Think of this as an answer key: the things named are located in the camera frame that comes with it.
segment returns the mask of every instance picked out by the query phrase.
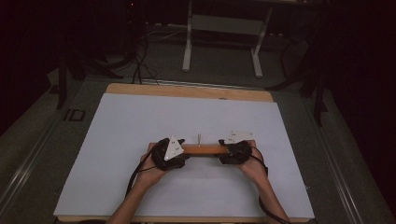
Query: wooden handle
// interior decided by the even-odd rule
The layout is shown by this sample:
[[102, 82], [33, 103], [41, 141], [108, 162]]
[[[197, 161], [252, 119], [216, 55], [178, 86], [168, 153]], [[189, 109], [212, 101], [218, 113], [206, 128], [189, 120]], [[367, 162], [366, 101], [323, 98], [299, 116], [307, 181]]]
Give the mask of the wooden handle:
[[[148, 148], [152, 148], [155, 143], [150, 143]], [[185, 154], [224, 154], [227, 153], [227, 147], [221, 145], [197, 145], [197, 144], [182, 144]]]

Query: white sheet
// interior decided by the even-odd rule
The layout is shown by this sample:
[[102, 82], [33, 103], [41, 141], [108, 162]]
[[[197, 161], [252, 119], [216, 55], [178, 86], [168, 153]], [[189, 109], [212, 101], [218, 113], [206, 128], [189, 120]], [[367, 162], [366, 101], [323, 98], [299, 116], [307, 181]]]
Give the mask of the white sheet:
[[[104, 94], [55, 216], [110, 216], [122, 201], [149, 142], [171, 135], [216, 144], [231, 130], [252, 132], [269, 179], [289, 217], [314, 217], [276, 103]], [[137, 216], [263, 217], [255, 187], [216, 158], [190, 158], [167, 174]]]

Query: floor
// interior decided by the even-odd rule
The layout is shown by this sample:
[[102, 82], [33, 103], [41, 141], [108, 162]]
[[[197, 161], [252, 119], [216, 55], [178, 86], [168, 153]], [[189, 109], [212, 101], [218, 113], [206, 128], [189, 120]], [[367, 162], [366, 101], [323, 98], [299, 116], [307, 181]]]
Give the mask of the floor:
[[[280, 54], [287, 42], [281, 36], [265, 38], [260, 52], [264, 78], [257, 79], [246, 46], [229, 48], [202, 38], [194, 39], [190, 72], [182, 72], [185, 34], [168, 37], [175, 30], [167, 32], [171, 33], [148, 36], [141, 70], [145, 84], [263, 90], [285, 80]], [[140, 49], [138, 55], [143, 57], [144, 50]], [[68, 101], [62, 110], [55, 109], [57, 95], [46, 92], [1, 136], [2, 192], [9, 193], [7, 187], [15, 172], [21, 169], [29, 153], [36, 152], [36, 160], [29, 161], [33, 169], [22, 169], [23, 188], [12, 192], [12, 197], [1, 198], [1, 223], [62, 223], [52, 213], [101, 96], [109, 83], [131, 82], [135, 69], [135, 63], [116, 69], [115, 73], [124, 76], [122, 80], [93, 71], [84, 81], [69, 78]], [[49, 74], [53, 83], [57, 82], [56, 77], [57, 70]], [[325, 92], [327, 112], [322, 113], [323, 127], [319, 127], [312, 116], [313, 99], [300, 97], [300, 86], [301, 83], [296, 83], [272, 94], [316, 216], [308, 223], [395, 223], [332, 100], [332, 93]], [[83, 121], [64, 120], [67, 109], [85, 110], [86, 116]]]

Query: metal pin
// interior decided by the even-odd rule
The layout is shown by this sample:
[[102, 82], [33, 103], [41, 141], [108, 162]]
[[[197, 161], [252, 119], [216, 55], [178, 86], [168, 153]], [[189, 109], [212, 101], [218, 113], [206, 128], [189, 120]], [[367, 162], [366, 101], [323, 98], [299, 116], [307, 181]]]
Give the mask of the metal pin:
[[201, 134], [198, 133], [198, 147], [201, 146]]

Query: black controller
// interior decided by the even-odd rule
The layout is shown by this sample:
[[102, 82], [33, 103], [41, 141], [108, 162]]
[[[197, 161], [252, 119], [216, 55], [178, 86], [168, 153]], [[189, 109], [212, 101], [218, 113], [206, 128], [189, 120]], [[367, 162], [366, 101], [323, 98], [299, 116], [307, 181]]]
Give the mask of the black controller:
[[224, 140], [219, 140], [222, 146], [227, 146], [227, 154], [219, 154], [218, 157], [222, 164], [242, 164], [250, 158], [251, 146], [247, 141], [235, 144], [224, 144]]
[[[185, 160], [190, 156], [187, 154], [181, 154], [169, 161], [164, 159], [166, 149], [169, 145], [169, 138], [164, 138], [159, 141], [152, 149], [151, 158], [154, 161], [156, 167], [163, 171], [181, 168], [185, 165]], [[178, 140], [180, 144], [184, 143], [184, 139]], [[247, 141], [241, 141], [236, 144], [225, 145], [224, 140], [219, 140], [222, 146], [227, 146], [227, 154], [216, 155], [222, 164], [242, 164], [247, 161], [251, 155], [251, 146]]]
[[[185, 160], [190, 156], [187, 154], [180, 154], [169, 161], [164, 159], [166, 149], [169, 145], [169, 138], [164, 138], [159, 141], [152, 149], [151, 159], [157, 168], [163, 171], [181, 168], [185, 165]], [[184, 139], [177, 140], [179, 144], [184, 143]]]

